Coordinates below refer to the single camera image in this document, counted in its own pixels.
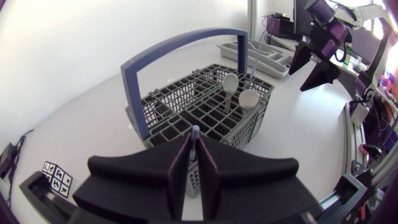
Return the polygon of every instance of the white wall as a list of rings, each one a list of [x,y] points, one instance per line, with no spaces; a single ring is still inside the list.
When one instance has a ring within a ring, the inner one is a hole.
[[[293,20],[293,0],[277,0],[274,2],[274,12],[287,14]]]
[[[246,21],[246,0],[7,0],[0,12],[0,151],[151,45],[206,27],[245,29]]]
[[[261,34],[264,32],[265,27],[261,24],[264,19],[263,16],[274,12],[274,5],[276,1],[274,0],[257,0],[257,23],[256,23],[256,41],[259,41]]]

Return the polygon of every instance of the basket handle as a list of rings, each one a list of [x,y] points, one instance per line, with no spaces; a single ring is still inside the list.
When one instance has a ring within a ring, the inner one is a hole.
[[[238,72],[246,73],[248,67],[248,33],[245,30],[227,28],[201,29],[177,35],[146,49],[121,66],[130,117],[141,140],[149,137],[149,130],[142,110],[137,72],[179,47],[217,35],[238,36]]]

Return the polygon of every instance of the white tabletop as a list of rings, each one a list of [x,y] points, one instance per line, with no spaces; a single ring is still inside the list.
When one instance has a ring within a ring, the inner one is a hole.
[[[150,64],[139,72],[142,96],[212,63],[236,68],[235,61],[221,57],[217,44],[222,42],[197,42]],[[344,137],[339,115],[350,97],[337,80],[333,85],[300,92],[314,65],[310,62],[295,75],[281,80],[256,71],[256,77],[275,89],[262,126],[245,151],[263,157],[297,159],[297,177],[320,200],[331,193],[340,178]],[[21,223],[44,222],[19,185],[41,170],[45,161],[58,164],[73,177],[68,200],[74,202],[72,194],[90,174],[89,157],[123,156],[144,149],[135,131],[129,128],[126,106],[119,75],[69,102],[35,128],[22,149],[12,192],[12,211]],[[200,197],[185,197],[183,219],[201,220]]]

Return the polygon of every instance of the plastic tray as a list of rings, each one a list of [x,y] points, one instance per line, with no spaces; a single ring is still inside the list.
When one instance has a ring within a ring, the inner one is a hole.
[[[290,64],[293,60],[293,52],[264,44],[255,40],[248,40],[248,65],[252,67],[259,46],[261,51],[257,69],[275,78],[283,78],[288,74]],[[238,59],[238,45],[237,42],[229,42],[217,45],[220,48],[220,53],[223,57],[237,60]]]

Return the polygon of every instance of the dishwasher basket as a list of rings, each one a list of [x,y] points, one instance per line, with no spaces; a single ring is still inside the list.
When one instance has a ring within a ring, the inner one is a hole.
[[[168,52],[189,42],[214,35],[238,35],[238,69],[210,65],[193,71],[141,99],[137,71]],[[122,65],[129,106],[127,115],[146,148],[185,135],[198,125],[200,132],[224,144],[244,149],[260,128],[274,87],[258,78],[249,79],[247,67],[247,33],[236,29],[205,29],[165,40]],[[226,74],[238,76],[238,90],[227,99],[222,81]],[[250,111],[239,106],[239,94],[245,89],[260,94]],[[200,193],[197,162],[190,162],[186,193],[194,198]]]

